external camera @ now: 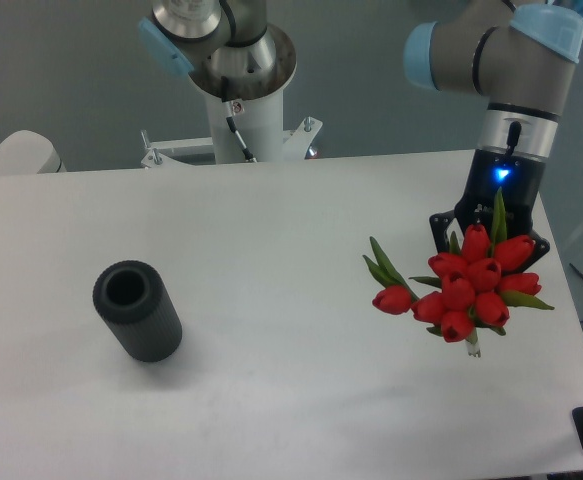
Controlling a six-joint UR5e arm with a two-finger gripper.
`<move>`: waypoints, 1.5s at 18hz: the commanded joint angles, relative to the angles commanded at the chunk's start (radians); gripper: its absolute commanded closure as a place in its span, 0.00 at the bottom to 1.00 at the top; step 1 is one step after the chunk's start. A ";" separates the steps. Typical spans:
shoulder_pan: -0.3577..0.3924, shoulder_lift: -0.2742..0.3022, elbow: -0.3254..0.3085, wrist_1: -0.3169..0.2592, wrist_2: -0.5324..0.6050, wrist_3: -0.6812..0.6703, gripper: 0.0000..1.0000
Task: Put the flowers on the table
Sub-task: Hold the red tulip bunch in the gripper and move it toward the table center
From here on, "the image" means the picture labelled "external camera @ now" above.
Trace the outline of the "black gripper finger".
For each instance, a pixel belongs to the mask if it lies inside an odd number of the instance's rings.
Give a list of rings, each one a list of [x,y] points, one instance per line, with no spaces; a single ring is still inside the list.
[[[515,270],[515,273],[526,272],[542,257],[544,257],[551,249],[550,242],[539,235],[534,229],[529,232],[530,238],[533,240],[533,250],[530,256]]]
[[[458,230],[448,234],[449,228],[456,222]],[[429,224],[438,253],[459,254],[467,228],[467,213],[460,209],[435,213],[430,216]]]

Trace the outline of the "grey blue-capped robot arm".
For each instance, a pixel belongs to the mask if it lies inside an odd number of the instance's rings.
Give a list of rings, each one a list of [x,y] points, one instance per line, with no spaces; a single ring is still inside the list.
[[[290,38],[262,1],[157,1],[138,25],[147,52],[205,98],[219,164],[307,157],[320,123],[283,129],[283,92],[297,66]],[[449,23],[425,23],[403,51],[407,79],[489,100],[456,206],[430,218],[440,252],[452,224],[494,241],[532,235],[532,209],[583,40],[583,19],[549,1],[472,1]]]

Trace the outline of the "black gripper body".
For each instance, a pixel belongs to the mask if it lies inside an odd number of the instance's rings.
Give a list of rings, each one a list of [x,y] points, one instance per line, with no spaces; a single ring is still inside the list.
[[[545,163],[522,156],[505,157],[476,149],[462,197],[454,208],[462,231],[477,222],[490,230],[495,196],[501,191],[507,237],[529,234],[532,211],[545,171]]]

